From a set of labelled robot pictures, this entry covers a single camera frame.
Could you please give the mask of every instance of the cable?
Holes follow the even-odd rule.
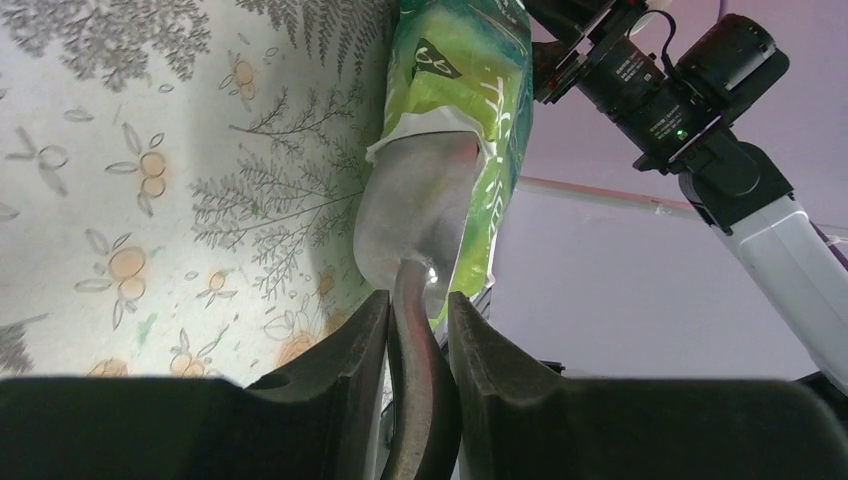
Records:
[[[669,77],[674,77],[676,73],[674,71],[674,64],[671,63],[671,57],[668,56],[668,46],[671,45],[671,40],[674,38],[674,34],[677,33],[677,22],[674,21],[674,17],[665,10],[647,10],[639,18],[642,18],[649,13],[658,13],[668,21],[668,38],[666,38],[665,44],[663,44],[660,60],[662,61],[663,68],[665,69],[665,74]],[[630,30],[627,30],[628,38],[630,37]]]
[[[727,15],[727,9],[730,8],[730,0],[718,0],[718,20],[721,21]]]

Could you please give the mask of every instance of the black logo on bag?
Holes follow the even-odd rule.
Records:
[[[462,76],[435,45],[425,38],[418,40],[418,46],[415,47],[415,67],[412,70],[412,76],[414,77],[418,72],[435,73],[452,80]]]

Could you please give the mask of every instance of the black cable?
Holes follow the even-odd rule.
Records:
[[[674,20],[674,17],[672,17],[671,14],[666,12],[665,10],[647,10],[639,18],[641,19],[649,13],[658,13],[668,21],[668,38],[666,38],[665,44],[663,44],[663,49],[660,53],[660,61],[662,61],[663,68],[665,69],[665,74],[669,77],[673,77],[675,76],[674,64],[671,63],[671,57],[668,56],[668,46],[671,45],[671,40],[674,38],[674,34],[677,33],[677,22]],[[633,27],[630,27],[630,29],[627,30],[628,38],[630,38],[631,30],[633,30]]]

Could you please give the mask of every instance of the green bag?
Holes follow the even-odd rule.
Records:
[[[494,280],[494,239],[533,123],[532,61],[530,19],[518,0],[400,1],[383,136],[369,159],[410,135],[477,133],[485,166],[450,291],[471,296]]]

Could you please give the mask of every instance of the floral tablecloth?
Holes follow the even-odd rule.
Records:
[[[371,292],[384,0],[0,4],[0,375],[244,385]]]

